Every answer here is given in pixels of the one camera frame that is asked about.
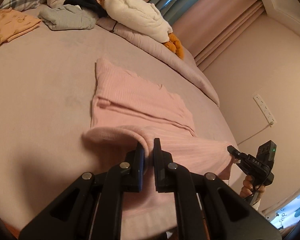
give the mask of sleeve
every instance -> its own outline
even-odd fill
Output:
[[[257,203],[255,203],[252,207],[255,209],[255,210],[258,210],[259,206],[260,206],[260,202],[261,200],[259,200]]]

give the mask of striped pink towel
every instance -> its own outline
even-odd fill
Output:
[[[130,151],[138,141],[145,150],[147,168],[158,137],[173,161],[191,172],[219,174],[230,163],[229,143],[197,137],[192,114],[179,95],[105,59],[97,60],[96,73],[91,129],[84,136],[113,145],[108,155],[115,155],[118,146]],[[125,194],[124,209],[122,239],[146,238],[176,225],[173,195],[155,191],[153,168],[145,174],[142,193]]]

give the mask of metal screw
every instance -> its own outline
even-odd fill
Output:
[[[120,168],[122,169],[127,169],[129,167],[130,167],[130,163],[127,162],[120,163]]]
[[[168,168],[171,170],[175,170],[176,168],[178,168],[178,165],[176,163],[169,163]]]
[[[91,172],[85,172],[84,174],[82,174],[82,178],[85,180],[91,179],[92,178]]]
[[[207,178],[208,180],[215,180],[215,179],[216,179],[216,175],[215,175],[214,173],[212,173],[212,172],[208,172],[208,173],[206,174],[206,178]]]

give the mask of hand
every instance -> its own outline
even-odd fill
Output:
[[[246,197],[248,197],[248,196],[250,196],[250,195],[252,194],[251,190],[252,190],[253,186],[252,186],[251,181],[252,181],[252,177],[251,177],[250,175],[247,175],[247,176],[245,177],[244,181],[243,181],[243,187],[242,187],[241,192],[240,192],[240,194],[239,194],[240,197],[246,198]],[[266,191],[266,186],[265,186],[265,185],[262,185],[262,186],[258,189],[258,191],[259,191],[259,195],[258,195],[258,197],[257,197],[257,199],[256,199],[256,202],[258,202],[258,201],[261,199],[262,195],[263,195],[264,192]]]

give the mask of wall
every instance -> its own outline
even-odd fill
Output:
[[[300,187],[300,38],[262,14],[205,71],[216,89],[221,112],[237,143],[267,126],[253,100],[264,99],[277,123],[242,143],[255,155],[268,140],[277,144],[273,173],[260,210]],[[241,177],[234,185],[240,191]]]

